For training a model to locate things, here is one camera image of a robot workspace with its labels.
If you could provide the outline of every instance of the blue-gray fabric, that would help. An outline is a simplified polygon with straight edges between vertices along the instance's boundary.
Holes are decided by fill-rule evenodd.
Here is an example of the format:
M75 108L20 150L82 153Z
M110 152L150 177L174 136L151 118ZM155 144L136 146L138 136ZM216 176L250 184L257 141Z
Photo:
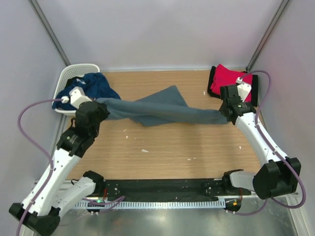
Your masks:
M108 120L129 118L144 126L156 126L173 122L190 124L227 124L226 118L216 110L188 107L176 86L168 87L134 102L115 98L99 98L107 105Z

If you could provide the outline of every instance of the wooden tabletop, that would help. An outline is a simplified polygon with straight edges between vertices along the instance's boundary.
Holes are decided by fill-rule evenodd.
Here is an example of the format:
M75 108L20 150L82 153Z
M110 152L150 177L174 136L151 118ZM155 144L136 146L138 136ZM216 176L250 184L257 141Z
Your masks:
M176 85L190 107L217 110L221 105L220 99L204 95L209 71L115 72L105 76L126 101ZM80 178L88 170L105 179L165 179L222 177L234 169L257 172L259 162L247 139L231 123L143 127L124 119L101 123L95 143L68 179Z

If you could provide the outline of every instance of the red folded fabric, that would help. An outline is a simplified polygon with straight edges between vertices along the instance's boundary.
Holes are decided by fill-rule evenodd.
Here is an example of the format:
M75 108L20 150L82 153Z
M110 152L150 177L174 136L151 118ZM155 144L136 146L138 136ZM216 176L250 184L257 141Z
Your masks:
M223 65L219 64L216 68L215 75L213 77L213 83L210 86L210 89L213 93L220 95L220 87L227 86L227 85L234 85L236 84L236 79L245 75L244 72L233 71L225 68ZM252 85L252 75L248 75L243 78L245 83ZM252 95L249 93L247 98L245 99L246 102L250 102L252 100Z

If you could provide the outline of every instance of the white laundry basket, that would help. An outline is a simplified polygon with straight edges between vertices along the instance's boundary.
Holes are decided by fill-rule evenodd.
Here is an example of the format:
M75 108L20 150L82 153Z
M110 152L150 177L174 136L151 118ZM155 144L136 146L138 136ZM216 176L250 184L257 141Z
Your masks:
M67 66L65 69L62 70L57 87L55 90L54 98L56 98L57 94L65 88L67 81L73 77L83 77L87 73L97 73L99 72L99 67L94 64L75 64ZM75 111L65 111L62 109L55 109L56 112L62 113L66 116L74 116Z

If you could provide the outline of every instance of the wall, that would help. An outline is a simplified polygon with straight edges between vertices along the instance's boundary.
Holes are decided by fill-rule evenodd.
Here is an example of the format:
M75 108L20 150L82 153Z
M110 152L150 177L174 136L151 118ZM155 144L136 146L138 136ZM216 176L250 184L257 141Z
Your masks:
M17 221L8 213L31 191L48 162L17 129L17 116L28 104L52 98L62 60L26 0L5 0L0 7L0 229L15 235ZM23 118L26 131L52 151L61 116L40 105Z
M271 73L273 86L263 108L271 136L291 157L302 163L307 202L302 209L314 232L315 219L315 1L292 1L254 69ZM260 97L268 82L260 81Z
M38 0L71 63L102 70L245 67L280 0Z

